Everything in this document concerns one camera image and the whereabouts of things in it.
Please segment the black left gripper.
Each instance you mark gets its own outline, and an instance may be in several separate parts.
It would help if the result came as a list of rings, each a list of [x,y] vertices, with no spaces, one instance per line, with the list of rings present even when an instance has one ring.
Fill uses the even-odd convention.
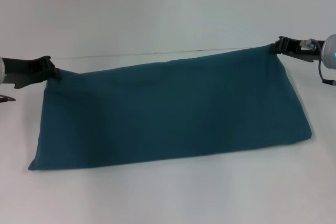
[[[4,79],[2,83],[13,84],[15,89],[46,81],[48,78],[61,79],[61,71],[51,61],[51,56],[34,60],[2,58]]]

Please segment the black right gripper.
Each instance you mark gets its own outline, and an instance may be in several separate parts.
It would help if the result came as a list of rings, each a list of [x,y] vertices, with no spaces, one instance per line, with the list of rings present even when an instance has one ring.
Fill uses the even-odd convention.
[[[291,40],[285,36],[279,36],[279,40],[270,45],[271,54],[287,55],[299,60],[314,62],[321,60],[321,51],[324,40]]]

